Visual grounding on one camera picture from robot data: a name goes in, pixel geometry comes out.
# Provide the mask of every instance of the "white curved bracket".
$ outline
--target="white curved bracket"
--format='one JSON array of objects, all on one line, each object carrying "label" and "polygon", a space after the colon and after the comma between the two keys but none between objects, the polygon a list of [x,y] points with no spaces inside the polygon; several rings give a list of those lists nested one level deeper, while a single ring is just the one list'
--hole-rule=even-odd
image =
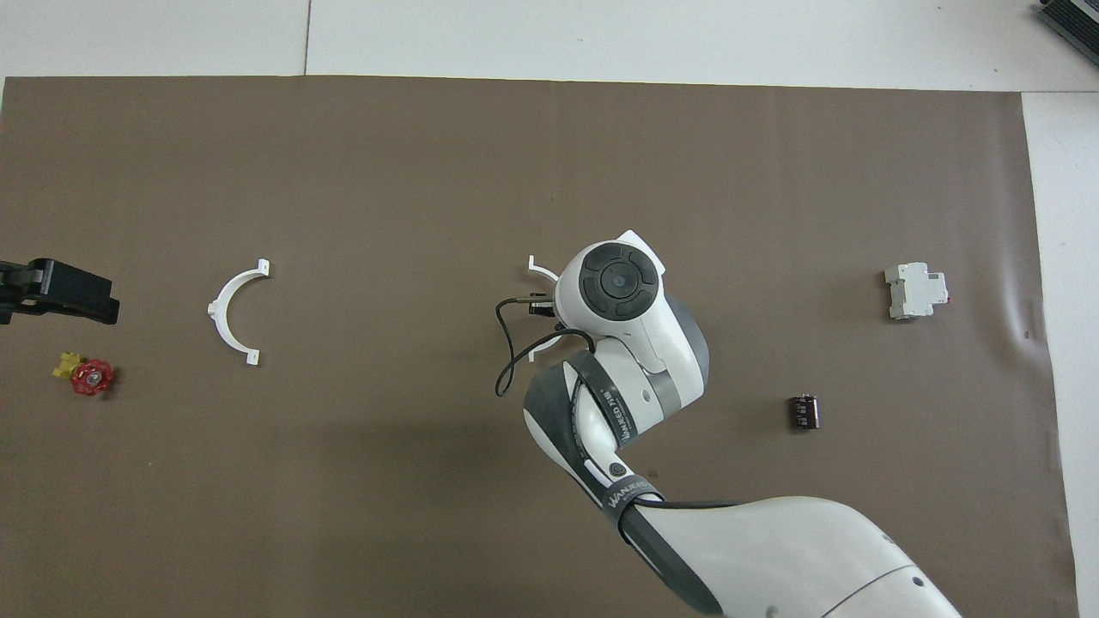
[{"label": "white curved bracket", "polygon": [[249,365],[259,364],[259,351],[248,347],[237,341],[236,338],[233,336],[233,331],[229,330],[229,301],[233,299],[233,295],[236,294],[236,290],[241,289],[241,286],[244,284],[258,277],[269,277],[270,268],[270,262],[260,257],[259,265],[256,268],[245,271],[232,279],[229,279],[225,287],[221,288],[221,293],[218,295],[218,298],[207,306],[207,314],[210,316],[213,323],[218,325],[218,334],[225,340],[225,343],[229,344],[230,347],[236,350],[237,352],[244,352],[244,362]]},{"label": "white curved bracket", "polygon": [[[558,279],[557,275],[555,275],[554,272],[551,271],[551,269],[548,269],[548,268],[543,268],[542,266],[535,265],[534,264],[534,256],[533,255],[526,261],[526,269],[530,271],[530,272],[532,272],[532,273],[534,273],[534,274],[536,274],[536,275],[541,275],[541,276],[550,279],[555,285],[557,284],[557,279]],[[526,355],[526,362],[528,363],[533,363],[535,354],[537,354],[539,352],[544,352],[544,351],[548,350],[550,347],[553,346],[554,343],[557,343],[558,341],[560,341],[560,338],[559,336],[555,336],[555,338],[551,339],[550,341],[543,343],[542,345],[539,345],[534,350],[531,350],[531,352]]]}]

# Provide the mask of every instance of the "black capacitor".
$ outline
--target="black capacitor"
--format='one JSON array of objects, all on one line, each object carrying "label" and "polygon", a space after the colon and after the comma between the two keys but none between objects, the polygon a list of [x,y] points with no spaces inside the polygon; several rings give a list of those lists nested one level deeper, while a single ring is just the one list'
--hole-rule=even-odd
[{"label": "black capacitor", "polygon": [[790,426],[799,431],[821,428],[821,411],[817,397],[812,395],[790,397]]}]

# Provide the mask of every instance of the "brown mat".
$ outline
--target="brown mat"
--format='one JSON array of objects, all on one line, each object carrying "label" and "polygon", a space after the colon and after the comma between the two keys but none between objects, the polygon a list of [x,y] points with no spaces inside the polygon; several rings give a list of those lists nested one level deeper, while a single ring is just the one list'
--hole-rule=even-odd
[{"label": "brown mat", "polygon": [[[690,616],[530,439],[534,369],[491,391],[528,253],[626,228],[713,356],[624,453],[670,499],[832,498],[966,616],[1076,615],[1018,95],[9,79],[2,122],[0,258],[122,301],[0,327],[4,616]],[[206,314],[257,257],[258,368]],[[912,261],[953,302],[893,323]]]}]

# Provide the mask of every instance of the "black cable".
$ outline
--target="black cable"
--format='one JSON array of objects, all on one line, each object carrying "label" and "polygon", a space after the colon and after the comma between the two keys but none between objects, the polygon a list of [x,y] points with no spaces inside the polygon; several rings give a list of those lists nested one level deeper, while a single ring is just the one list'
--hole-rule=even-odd
[{"label": "black cable", "polygon": [[[514,382],[515,379],[515,365],[519,364],[519,362],[523,357],[525,357],[532,350],[550,341],[551,339],[573,334],[582,338],[588,343],[589,352],[591,353],[596,352],[596,342],[591,339],[591,335],[581,330],[563,328],[560,330],[555,330],[554,332],[547,335],[539,338],[536,341],[534,341],[534,343],[528,345],[526,349],[524,349],[522,352],[515,354],[515,344],[511,339],[511,331],[508,330],[508,324],[507,322],[503,321],[503,313],[501,313],[500,310],[503,309],[506,305],[513,305],[513,304],[533,305],[535,302],[551,302],[551,301],[553,301],[553,299],[545,296],[528,296],[521,298],[506,298],[501,300],[499,304],[497,304],[496,319],[497,321],[500,322],[500,328],[503,329],[503,336],[504,339],[508,340],[508,354],[511,355],[511,361],[509,361],[508,364],[504,365],[503,371],[501,371],[500,375],[496,378],[497,397],[503,397],[504,395],[508,394],[509,390],[511,390],[512,382]],[[507,383],[502,384],[501,386],[501,383],[503,383],[504,377],[507,377]]]}]

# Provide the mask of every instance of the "white circuit breaker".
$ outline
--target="white circuit breaker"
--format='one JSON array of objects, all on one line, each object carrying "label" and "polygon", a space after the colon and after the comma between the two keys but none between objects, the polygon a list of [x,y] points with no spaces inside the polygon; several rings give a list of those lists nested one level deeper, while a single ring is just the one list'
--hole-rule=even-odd
[{"label": "white circuit breaker", "polygon": [[923,262],[886,268],[886,283],[892,295],[889,317],[895,320],[931,316],[935,312],[933,305],[951,301],[946,294],[946,276],[942,273],[929,273],[928,265]]}]

